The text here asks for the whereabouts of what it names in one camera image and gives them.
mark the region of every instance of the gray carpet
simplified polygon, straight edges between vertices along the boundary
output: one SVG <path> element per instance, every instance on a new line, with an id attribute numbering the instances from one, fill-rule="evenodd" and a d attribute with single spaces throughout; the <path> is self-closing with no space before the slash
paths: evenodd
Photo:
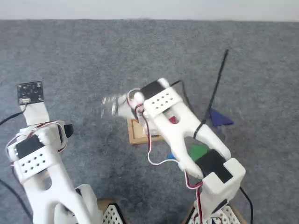
<path id="1" fill-rule="evenodd" d="M 181 78 L 201 117 L 229 48 L 214 108 L 235 121 L 225 143 L 247 170 L 242 184 L 254 223 L 298 223 L 298 36 L 299 23 L 0 21 L 0 119 L 19 111 L 16 83 L 42 80 L 50 118 L 75 128 L 61 153 L 74 185 L 116 198 L 132 224 L 179 223 L 195 199 L 183 173 L 172 163 L 151 166 L 146 145 L 128 143 L 125 120 L 100 119 L 100 101 L 160 77 Z M 2 125 L 1 148 L 24 126 L 22 116 Z M 153 160 L 168 152 L 166 143 L 153 144 Z M 4 150 L 0 168 L 26 200 Z M 233 204 L 249 220 L 240 193 Z M 0 223 L 29 223 L 2 186 Z"/>

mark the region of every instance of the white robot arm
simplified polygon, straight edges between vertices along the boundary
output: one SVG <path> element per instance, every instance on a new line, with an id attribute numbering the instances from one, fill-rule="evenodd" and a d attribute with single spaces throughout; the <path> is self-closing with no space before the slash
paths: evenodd
<path id="1" fill-rule="evenodd" d="M 67 146 L 72 126 L 49 121 L 42 82 L 20 84 L 18 93 L 21 109 L 26 107 L 28 127 L 5 150 L 28 196 L 33 223 L 101 224 L 103 214 L 93 190 L 87 184 L 74 188 L 59 155 Z"/>
<path id="2" fill-rule="evenodd" d="M 237 159 L 231 158 L 229 149 L 207 125 L 201 125 L 164 78 L 135 91 L 128 102 L 133 109 L 135 107 L 135 116 L 145 129 L 149 132 L 156 129 L 163 136 L 179 167 L 202 180 L 198 187 L 202 187 L 200 200 L 204 219 L 211 217 L 235 196 L 245 168 Z M 170 122 L 169 114 L 176 117 L 176 124 Z M 184 138 L 187 136 L 205 143 L 211 150 L 194 162 L 186 150 Z"/>

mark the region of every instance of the black cable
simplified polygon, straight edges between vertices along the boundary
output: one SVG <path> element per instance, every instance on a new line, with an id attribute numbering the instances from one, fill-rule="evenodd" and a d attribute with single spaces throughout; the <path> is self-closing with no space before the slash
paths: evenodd
<path id="1" fill-rule="evenodd" d="M 178 84 L 178 83 L 181 83 L 181 84 L 182 84 L 182 89 L 183 89 L 183 95 L 184 95 L 184 98 L 186 99 L 186 102 L 187 102 L 187 104 L 188 104 L 188 107 L 189 107 L 190 111 L 191 111 L 192 113 L 194 113 L 193 107 L 192 107 L 192 105 L 190 104 L 189 98 L 188 98 L 187 93 L 186 93 L 186 89 L 185 89 L 184 81 L 183 81 L 182 79 L 180 79 L 180 80 L 174 82 L 173 84 L 171 84 L 170 86 L 174 86 L 174 85 L 176 85 L 176 84 Z"/>
<path id="2" fill-rule="evenodd" d="M 25 213 L 27 214 L 28 218 L 30 219 L 30 221 L 32 222 L 32 215 L 29 212 L 29 210 L 26 208 L 25 203 L 23 202 L 23 200 L 21 199 L 21 197 L 18 195 L 18 193 L 11 187 L 9 186 L 6 182 L 4 182 L 3 180 L 0 179 L 0 183 L 6 187 L 11 193 L 13 193 L 13 195 L 18 199 L 18 201 L 20 202 L 22 208 L 24 209 Z"/>
<path id="3" fill-rule="evenodd" d="M 244 191 L 244 189 L 242 187 L 240 187 L 240 191 L 244 194 L 245 198 L 247 199 L 247 201 L 250 204 L 250 224 L 253 224 L 253 204 L 252 204 L 252 201 L 248 197 L 248 195 L 246 194 L 246 192 Z"/>
<path id="4" fill-rule="evenodd" d="M 214 87 L 214 91 L 213 91 L 212 97 L 210 99 L 209 106 L 206 110 L 205 119 L 208 119 L 209 113 L 211 111 L 211 107 L 212 107 L 212 104 L 214 102 L 214 98 L 215 98 L 215 95 L 216 95 L 216 92 L 217 92 L 217 89 L 218 89 L 218 85 L 219 85 L 219 82 L 220 82 L 220 79 L 221 79 L 221 76 L 222 76 L 222 71 L 223 71 L 223 68 L 224 68 L 224 65 L 225 65 L 225 62 L 226 62 L 226 58 L 228 57 L 228 51 L 229 50 L 226 49 L 225 52 L 224 52 L 223 60 L 221 62 L 221 67 L 218 71 L 218 77 L 217 77 L 217 81 L 216 81 L 216 84 L 215 84 L 215 87 Z"/>
<path id="5" fill-rule="evenodd" d="M 228 56 L 228 51 L 229 50 L 226 49 L 225 52 L 224 52 L 224 56 L 223 56 L 223 59 L 222 59 L 222 62 L 221 62 L 221 67 L 218 71 L 217 81 L 216 81 L 216 84 L 215 84 L 215 87 L 214 87 L 214 90 L 213 90 L 212 97 L 211 97 L 210 102 L 209 102 L 209 106 L 206 109 L 205 117 L 202 119 L 200 125 L 196 128 L 196 130 L 194 132 L 194 135 L 193 135 L 194 139 L 196 138 L 196 135 L 197 135 L 198 131 L 200 130 L 200 128 L 206 123 L 206 120 L 209 118 L 209 113 L 211 111 L 211 107 L 212 107 L 212 104 L 214 102 L 214 98 L 215 98 L 215 95 L 216 95 L 216 92 L 217 92 L 217 89 L 218 89 L 218 85 L 219 85 L 219 82 L 220 82 L 220 79 L 221 79 L 221 76 L 222 76 L 222 71 L 223 71 L 223 68 L 224 68 L 224 65 L 225 65 L 225 62 L 226 62 L 226 58 Z"/>
<path id="6" fill-rule="evenodd" d="M 8 118 L 3 119 L 3 120 L 0 122 L 0 125 L 3 125 L 3 124 L 4 124 L 5 122 L 7 122 L 8 120 L 17 117 L 17 116 L 19 116 L 20 114 L 23 114 L 23 113 L 25 112 L 26 108 L 27 108 L 27 104 L 25 104 L 25 108 L 24 108 L 24 110 L 22 110 L 21 112 L 15 113 L 15 114 L 9 116 Z"/>
<path id="7" fill-rule="evenodd" d="M 27 104 L 25 104 L 25 108 L 24 110 L 22 110 L 21 112 L 15 113 L 7 118 L 5 118 L 4 120 L 2 120 L 0 122 L 0 125 L 4 124 L 5 122 L 7 122 L 8 120 L 15 118 L 17 116 L 19 116 L 20 114 L 23 114 L 25 112 L 27 108 Z M 28 216 L 28 218 L 30 219 L 30 221 L 32 222 L 32 215 L 29 212 L 29 210 L 27 209 L 25 203 L 23 202 L 23 200 L 21 199 L 21 197 L 18 195 L 18 193 L 11 187 L 9 186 L 6 182 L 4 182 L 3 180 L 0 179 L 0 184 L 2 184 L 4 187 L 6 187 L 11 193 L 13 193 L 13 195 L 18 199 L 18 201 L 20 202 L 22 208 L 24 209 L 26 215 Z"/>

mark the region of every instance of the blue object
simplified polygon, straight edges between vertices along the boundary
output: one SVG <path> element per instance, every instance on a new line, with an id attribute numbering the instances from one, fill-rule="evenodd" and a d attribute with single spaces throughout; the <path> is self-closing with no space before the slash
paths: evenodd
<path id="1" fill-rule="evenodd" d="M 168 156 L 167 156 L 167 159 L 168 160 L 175 160 L 176 158 L 174 158 L 172 153 L 169 153 Z"/>
<path id="2" fill-rule="evenodd" d="M 211 109 L 210 117 L 211 117 L 214 127 L 218 127 L 221 125 L 233 125 L 234 124 L 234 122 L 231 119 L 222 115 L 221 113 L 219 113 L 218 111 L 216 111 L 214 109 Z"/>

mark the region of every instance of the wooden block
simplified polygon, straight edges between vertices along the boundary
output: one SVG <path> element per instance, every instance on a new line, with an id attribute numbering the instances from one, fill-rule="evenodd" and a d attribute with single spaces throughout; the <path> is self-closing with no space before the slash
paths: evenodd
<path id="1" fill-rule="evenodd" d="M 136 120 L 127 120 L 128 123 L 128 134 L 129 142 L 131 145 L 142 144 L 148 142 L 148 137 L 143 133 L 143 128 L 137 123 Z M 152 136 L 152 141 L 161 141 L 163 140 L 162 136 Z"/>

